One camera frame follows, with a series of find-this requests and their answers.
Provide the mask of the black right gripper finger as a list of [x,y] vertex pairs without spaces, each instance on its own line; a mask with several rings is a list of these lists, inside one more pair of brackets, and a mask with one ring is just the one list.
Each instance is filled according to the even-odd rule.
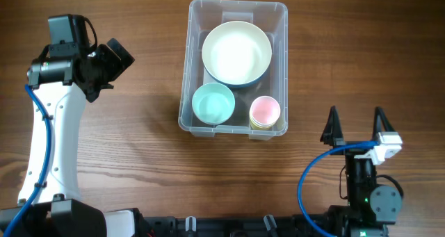
[[321,135],[321,142],[331,147],[340,147],[345,145],[341,123],[336,106],[330,108],[327,123]]
[[374,112],[372,140],[377,140],[378,133],[382,132],[395,132],[395,129],[390,124],[383,109],[377,106]]

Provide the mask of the pink plastic cup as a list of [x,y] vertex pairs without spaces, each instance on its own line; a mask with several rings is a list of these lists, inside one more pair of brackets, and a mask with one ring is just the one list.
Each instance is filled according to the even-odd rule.
[[250,106],[250,121],[257,124],[275,124],[281,115],[277,100],[270,96],[257,97]]

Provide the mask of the yellow plastic cup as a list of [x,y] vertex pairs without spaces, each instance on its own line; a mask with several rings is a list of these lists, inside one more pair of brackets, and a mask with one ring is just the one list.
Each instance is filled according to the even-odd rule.
[[257,124],[256,122],[251,121],[250,126],[253,130],[270,130],[273,128],[274,124]]

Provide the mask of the dark blue large bowl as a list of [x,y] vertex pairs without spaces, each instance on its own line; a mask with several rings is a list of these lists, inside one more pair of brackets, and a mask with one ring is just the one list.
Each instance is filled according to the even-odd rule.
[[215,77],[213,77],[208,70],[204,67],[203,68],[203,84],[207,84],[207,83],[221,83],[223,85],[226,85],[229,88],[246,88],[246,87],[250,87],[253,85],[256,85],[258,83],[260,83],[263,79],[265,79],[266,76],[269,75],[270,69],[268,68],[260,77],[258,77],[257,79],[248,82],[248,83],[244,83],[244,84],[229,84],[229,83],[225,83],[222,81],[217,80]]

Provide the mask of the mint green plastic bowl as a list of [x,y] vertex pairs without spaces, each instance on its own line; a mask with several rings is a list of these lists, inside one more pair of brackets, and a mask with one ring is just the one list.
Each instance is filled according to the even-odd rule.
[[234,93],[221,83],[207,83],[199,87],[192,97],[192,109],[203,123],[218,125],[226,122],[235,109]]

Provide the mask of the cream large plastic bowl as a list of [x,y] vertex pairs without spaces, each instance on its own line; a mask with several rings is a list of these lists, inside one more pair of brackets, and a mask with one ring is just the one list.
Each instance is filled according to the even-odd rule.
[[225,22],[206,36],[202,62],[217,80],[244,84],[260,77],[272,60],[272,45],[256,25],[244,21]]

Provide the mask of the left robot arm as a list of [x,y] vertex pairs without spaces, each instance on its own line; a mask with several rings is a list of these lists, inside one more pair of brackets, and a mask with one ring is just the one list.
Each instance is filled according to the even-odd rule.
[[17,206],[1,211],[5,236],[135,236],[132,210],[104,213],[80,198],[79,125],[87,103],[110,89],[134,61],[115,39],[99,44],[90,20],[48,20],[51,42],[27,72],[33,102],[30,159]]

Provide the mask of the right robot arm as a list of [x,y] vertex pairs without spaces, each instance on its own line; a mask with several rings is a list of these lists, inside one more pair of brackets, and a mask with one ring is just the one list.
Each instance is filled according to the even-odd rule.
[[341,173],[346,175],[346,206],[330,206],[323,215],[324,231],[333,236],[387,236],[388,226],[396,223],[404,192],[391,176],[378,174],[376,167],[395,156],[403,141],[387,119],[383,109],[376,107],[370,149],[352,148],[353,142],[343,138],[339,115],[331,107],[321,142],[345,158]]

